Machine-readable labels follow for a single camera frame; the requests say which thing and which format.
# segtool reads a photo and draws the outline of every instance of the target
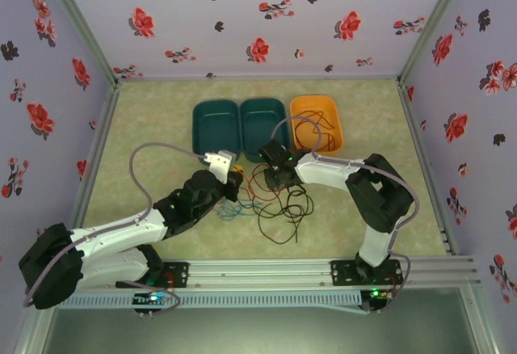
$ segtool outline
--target blue wire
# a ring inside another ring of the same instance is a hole
[[[243,210],[244,209],[252,209],[253,208],[253,204],[255,206],[262,205],[262,202],[255,202],[255,203],[253,203],[251,200],[247,200],[247,199],[246,200],[241,200],[241,203],[242,203],[242,205],[239,204],[237,206],[232,206],[229,203],[228,200],[223,200],[223,203],[217,209],[216,214],[223,221],[230,222],[230,221],[233,221],[238,216],[243,216],[243,217],[252,217],[252,216],[254,216],[255,215],[254,213],[252,213],[252,214],[244,213]]]

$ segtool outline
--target white bracket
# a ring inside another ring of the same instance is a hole
[[[216,179],[226,184],[228,173],[232,169],[235,157],[235,154],[231,152],[220,150],[217,154],[204,154],[204,161],[210,164],[208,170],[216,176]]]

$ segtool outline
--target lavender wall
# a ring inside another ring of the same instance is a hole
[[[406,82],[455,238],[476,258],[505,352],[517,352],[514,8],[515,0],[455,0]]]
[[[437,2],[75,1],[115,72],[151,78],[395,76]]]
[[[18,261],[69,221],[109,85],[57,0],[0,2],[0,353],[11,354],[25,315]]]

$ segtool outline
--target wire in bin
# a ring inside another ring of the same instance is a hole
[[[332,129],[335,129],[335,126],[333,126],[324,116],[323,112],[319,111],[316,112],[314,110],[307,110],[299,114],[299,116],[310,118],[314,121],[317,125],[320,125],[325,130],[331,131]],[[300,134],[298,134],[298,128],[302,126],[303,124],[311,124],[308,120],[301,120],[296,127],[294,128],[294,138],[296,140],[296,143],[305,150],[311,150],[312,147],[305,146],[300,141]],[[312,124],[312,133],[318,134],[316,125]],[[323,137],[326,137],[326,144],[323,146],[320,146],[319,148],[316,148],[316,151],[332,151],[336,149],[336,139],[332,133],[328,132],[322,132],[322,141],[325,142]]]

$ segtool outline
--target gray cable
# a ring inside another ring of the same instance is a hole
[[[171,148],[172,150],[177,150],[178,152],[181,152],[182,154],[187,154],[187,155],[193,156],[195,158],[204,158],[204,156],[202,154],[194,154],[192,152],[189,152],[188,150],[184,150],[182,148],[179,148],[176,145],[166,144],[165,142],[146,142],[145,144],[142,144],[138,148],[136,148],[131,153],[131,156],[129,158],[129,174],[131,175],[132,181],[135,183],[135,185],[138,187],[138,189],[144,194],[145,198],[147,199],[147,207],[146,207],[144,213],[141,216],[139,216],[138,219],[136,219],[136,220],[132,220],[132,221],[128,221],[128,222],[125,222],[125,223],[121,223],[119,225],[116,225],[116,226],[113,226],[113,227],[109,227],[109,228],[106,228],[106,229],[101,229],[101,230],[94,231],[93,233],[88,234],[88,236],[82,237],[82,238],[80,238],[80,239],[70,243],[64,249],[59,251],[54,256],[54,258],[50,260],[50,262],[47,264],[47,266],[44,268],[44,270],[40,273],[40,276],[38,277],[38,279],[36,280],[36,282],[34,283],[32,288],[30,288],[28,290],[27,296],[25,297],[25,300],[23,300],[23,307],[27,308],[27,307],[30,307],[33,304],[32,303],[32,297],[34,296],[34,294],[36,293],[36,291],[40,287],[41,282],[44,280],[44,278],[48,275],[48,273],[50,272],[52,267],[57,263],[57,261],[59,261],[59,259],[63,255],[65,255],[66,253],[68,253],[69,251],[74,249],[77,245],[80,245],[83,242],[85,242],[88,238],[94,238],[94,237],[97,237],[97,236],[99,236],[101,234],[105,234],[105,233],[108,233],[108,232],[111,232],[111,231],[115,231],[115,230],[124,229],[126,227],[135,225],[136,223],[138,223],[139,221],[142,221],[143,219],[145,219],[149,215],[149,213],[151,212],[151,210],[153,208],[153,198],[147,192],[147,190],[144,188],[144,186],[142,186],[141,183],[137,180],[137,177],[135,176],[135,171],[133,170],[133,162],[134,162],[135,156],[137,155],[138,152],[140,152],[141,150],[143,150],[144,148],[146,148],[148,146],[162,146],[162,147],[165,147],[165,148]]]
[[[403,227],[404,225],[408,224],[410,221],[413,221],[413,219],[418,215],[418,212],[420,211],[420,199],[418,198],[416,191],[408,183],[406,183],[404,180],[402,180],[398,176],[390,174],[389,172],[381,170],[381,169],[376,168],[374,166],[369,166],[367,164],[362,164],[360,162],[351,162],[350,160],[346,160],[344,158],[329,158],[328,156],[322,156],[320,154],[317,154],[316,153],[316,149],[319,147],[320,142],[322,142],[322,131],[320,130],[320,128],[319,128],[318,124],[316,123],[316,121],[311,120],[308,117],[304,117],[304,116],[290,116],[290,117],[284,118],[283,120],[281,120],[275,126],[275,129],[273,129],[273,134],[271,135],[271,138],[275,137],[275,133],[278,130],[278,128],[280,127],[281,124],[283,124],[284,122],[286,122],[288,120],[294,120],[294,119],[306,120],[306,121],[310,122],[312,125],[314,125],[316,127],[316,129],[317,129],[317,142],[316,142],[316,145],[314,146],[314,148],[311,149],[311,154],[314,156],[315,159],[317,159],[317,160],[318,159],[322,159],[322,160],[325,160],[327,162],[332,162],[333,164],[343,164],[345,166],[353,166],[353,167],[357,167],[357,168],[363,168],[363,169],[368,170],[370,172],[375,172],[377,174],[383,175],[383,176],[393,180],[394,182],[400,184],[401,186],[403,186],[403,188],[405,188],[408,191],[408,193],[411,194],[411,196],[413,197],[414,211],[406,219],[401,221],[401,223],[399,223],[398,225],[395,226],[395,228],[393,229],[392,237],[391,237],[391,239],[389,241],[389,244],[388,244],[387,252],[390,255],[393,255],[393,256],[399,257],[399,258],[403,258],[407,262],[406,274],[404,275],[404,279],[402,280],[401,285],[398,288],[398,290],[395,292],[395,294],[393,296],[393,299],[389,303],[390,305],[392,305],[393,302],[395,301],[395,299],[398,297],[398,294],[401,292],[401,290],[406,285],[407,279],[408,279],[408,277],[410,275],[410,269],[411,269],[410,258],[407,255],[402,255],[402,254],[399,254],[399,253],[395,253],[394,251],[392,251],[392,247],[393,247],[393,244],[395,243],[395,238],[397,237],[397,233],[398,233],[399,229],[401,227]]]

